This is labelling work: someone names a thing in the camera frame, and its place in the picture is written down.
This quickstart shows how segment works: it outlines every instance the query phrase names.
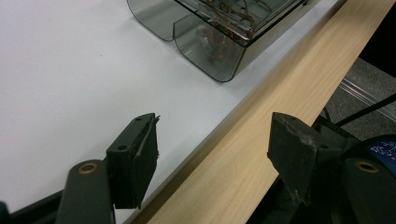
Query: light wood grain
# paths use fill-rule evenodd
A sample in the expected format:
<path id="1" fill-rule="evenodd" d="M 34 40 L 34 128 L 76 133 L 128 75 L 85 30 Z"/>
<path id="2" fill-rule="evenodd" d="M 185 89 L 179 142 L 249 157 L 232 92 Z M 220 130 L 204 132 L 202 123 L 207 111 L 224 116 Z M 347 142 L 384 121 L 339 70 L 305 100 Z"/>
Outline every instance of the light wood grain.
<path id="1" fill-rule="evenodd" d="M 348 0 L 220 124 L 134 223 L 245 223 L 277 176 L 266 157 L 272 113 L 312 124 L 394 2 Z"/>

